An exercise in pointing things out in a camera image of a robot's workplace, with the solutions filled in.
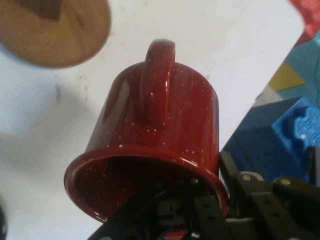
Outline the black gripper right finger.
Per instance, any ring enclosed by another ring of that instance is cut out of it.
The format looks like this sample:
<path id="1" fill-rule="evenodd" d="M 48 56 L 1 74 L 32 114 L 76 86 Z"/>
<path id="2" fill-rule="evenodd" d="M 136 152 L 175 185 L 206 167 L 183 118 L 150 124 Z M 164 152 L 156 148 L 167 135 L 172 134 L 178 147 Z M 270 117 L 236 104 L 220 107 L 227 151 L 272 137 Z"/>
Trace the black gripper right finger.
<path id="1" fill-rule="evenodd" d="M 240 171 L 230 153 L 219 154 L 219 168 L 229 193 L 227 222 L 236 238 L 318 240 L 320 189 L 294 177 L 272 183 L 257 172 Z"/>

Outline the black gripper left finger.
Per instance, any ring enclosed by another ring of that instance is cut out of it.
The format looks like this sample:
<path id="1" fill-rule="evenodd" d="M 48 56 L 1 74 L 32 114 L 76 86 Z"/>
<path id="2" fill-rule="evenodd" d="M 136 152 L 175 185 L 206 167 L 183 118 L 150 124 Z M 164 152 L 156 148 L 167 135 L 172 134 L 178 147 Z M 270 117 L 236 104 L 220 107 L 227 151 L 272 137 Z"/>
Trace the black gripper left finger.
<path id="1" fill-rule="evenodd" d="M 91 240 L 229 240 L 216 198 L 201 185 L 155 187 L 133 196 Z"/>

